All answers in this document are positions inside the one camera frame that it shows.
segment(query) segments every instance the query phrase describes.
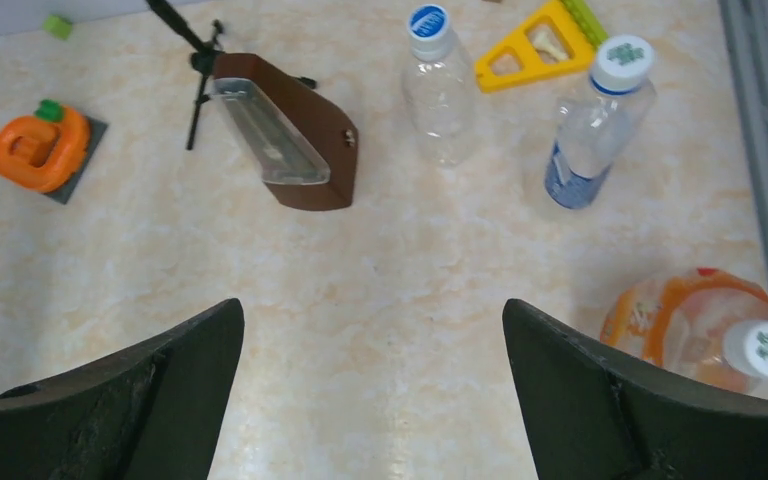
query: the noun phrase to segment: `metal rivet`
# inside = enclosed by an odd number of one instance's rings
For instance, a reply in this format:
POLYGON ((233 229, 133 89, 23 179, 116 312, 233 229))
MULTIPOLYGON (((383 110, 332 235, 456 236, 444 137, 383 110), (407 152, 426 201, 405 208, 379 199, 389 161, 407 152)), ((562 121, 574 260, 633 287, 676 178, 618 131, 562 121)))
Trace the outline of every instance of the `metal rivet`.
POLYGON ((343 130, 343 139, 346 142, 346 146, 354 147, 357 141, 355 140, 355 132, 351 130, 343 130))

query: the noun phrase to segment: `yellow plastic piece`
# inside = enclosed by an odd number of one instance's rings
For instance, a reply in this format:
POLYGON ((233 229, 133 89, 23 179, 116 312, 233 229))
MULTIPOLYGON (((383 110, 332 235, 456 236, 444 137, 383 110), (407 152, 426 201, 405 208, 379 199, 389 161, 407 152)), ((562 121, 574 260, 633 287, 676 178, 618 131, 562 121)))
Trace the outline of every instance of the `yellow plastic piece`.
POLYGON ((498 92, 518 85, 587 70, 595 57, 596 50, 569 10, 561 0, 550 0, 475 62, 475 80, 482 92, 498 92), (550 65, 540 58, 528 39, 531 30, 539 25, 548 25, 552 28, 558 41, 569 53, 569 60, 550 65), (521 69, 516 73, 496 75, 491 67, 505 54, 514 57, 521 69))

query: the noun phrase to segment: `orange juice bottle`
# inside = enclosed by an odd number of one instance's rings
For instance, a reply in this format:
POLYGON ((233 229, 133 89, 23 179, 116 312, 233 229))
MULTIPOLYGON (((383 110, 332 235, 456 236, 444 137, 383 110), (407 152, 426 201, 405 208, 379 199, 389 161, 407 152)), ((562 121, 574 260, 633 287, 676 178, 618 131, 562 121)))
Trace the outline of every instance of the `orange juice bottle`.
POLYGON ((685 377, 749 393, 768 379, 768 296, 713 268, 655 276, 620 296, 600 340, 685 377))

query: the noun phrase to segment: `brown leather holder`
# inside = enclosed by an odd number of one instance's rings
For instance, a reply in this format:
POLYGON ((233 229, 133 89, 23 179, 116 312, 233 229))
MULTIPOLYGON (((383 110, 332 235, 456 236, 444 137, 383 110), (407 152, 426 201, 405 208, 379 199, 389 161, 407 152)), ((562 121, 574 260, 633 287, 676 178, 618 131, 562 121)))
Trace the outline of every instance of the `brown leather holder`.
POLYGON ((336 105, 253 53, 226 53, 213 66, 213 78, 247 78, 287 116, 331 168, 322 185, 264 183, 281 205, 308 211, 352 204, 359 133, 336 105))

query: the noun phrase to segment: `black tripod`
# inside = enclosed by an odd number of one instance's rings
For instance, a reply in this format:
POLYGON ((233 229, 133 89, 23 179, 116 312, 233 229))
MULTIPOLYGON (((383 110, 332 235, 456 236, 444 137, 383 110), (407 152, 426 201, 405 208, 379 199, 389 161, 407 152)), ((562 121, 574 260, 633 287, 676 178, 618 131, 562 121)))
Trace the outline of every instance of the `black tripod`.
MULTIPOLYGON (((160 17, 166 25, 169 25, 169 28, 175 33, 184 37, 184 40, 196 50, 190 55, 190 66, 201 74, 201 79, 199 79, 199 87, 196 92, 193 119, 190 123, 190 135, 187 137, 187 150, 192 150, 196 142, 196 129, 198 128, 201 106, 210 100, 210 95, 204 93, 204 89, 207 87, 207 78, 213 73, 213 63, 216 61, 216 57, 223 53, 222 44, 219 43, 219 35, 225 32, 225 27, 222 26, 219 20, 214 20, 213 35, 211 35, 210 41, 202 42, 198 35, 187 25, 187 21, 172 8, 172 5, 169 5, 169 2, 166 0, 146 1, 151 11, 160 17)), ((315 80, 307 77, 298 77, 298 80, 311 89, 316 88, 315 80)))

